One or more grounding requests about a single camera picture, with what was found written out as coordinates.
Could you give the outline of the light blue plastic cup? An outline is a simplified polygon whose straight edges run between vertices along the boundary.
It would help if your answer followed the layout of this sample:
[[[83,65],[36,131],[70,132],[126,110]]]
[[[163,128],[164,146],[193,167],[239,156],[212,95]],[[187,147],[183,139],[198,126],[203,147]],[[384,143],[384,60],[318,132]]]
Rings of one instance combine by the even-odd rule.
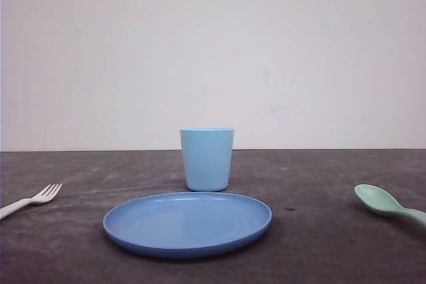
[[[180,130],[186,186],[189,190],[219,192],[228,187],[233,138],[232,128]]]

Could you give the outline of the blue plastic plate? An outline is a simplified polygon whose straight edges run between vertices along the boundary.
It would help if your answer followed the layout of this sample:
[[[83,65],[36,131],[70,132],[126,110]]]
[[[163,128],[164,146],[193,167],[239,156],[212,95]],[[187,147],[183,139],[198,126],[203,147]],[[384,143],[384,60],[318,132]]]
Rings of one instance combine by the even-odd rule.
[[[119,247],[149,257],[192,259],[240,249],[270,226],[256,198],[218,192],[146,196],[111,209],[103,228]]]

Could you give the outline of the white plastic fork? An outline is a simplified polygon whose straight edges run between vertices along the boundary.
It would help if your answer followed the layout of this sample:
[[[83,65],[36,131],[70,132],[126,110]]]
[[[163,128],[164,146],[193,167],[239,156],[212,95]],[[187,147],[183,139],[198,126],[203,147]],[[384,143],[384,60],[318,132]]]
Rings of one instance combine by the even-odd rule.
[[[62,184],[49,184],[32,198],[23,198],[1,208],[1,219],[5,219],[12,213],[24,208],[27,205],[41,205],[50,202],[59,193],[61,187]]]

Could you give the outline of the mint green plastic spoon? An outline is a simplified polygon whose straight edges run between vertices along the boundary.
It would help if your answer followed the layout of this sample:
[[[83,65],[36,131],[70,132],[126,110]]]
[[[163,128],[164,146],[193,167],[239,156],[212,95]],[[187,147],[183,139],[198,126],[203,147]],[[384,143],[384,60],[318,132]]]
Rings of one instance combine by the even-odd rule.
[[[358,184],[354,192],[372,212],[382,216],[400,215],[425,226],[425,212],[403,207],[389,192],[370,184]]]

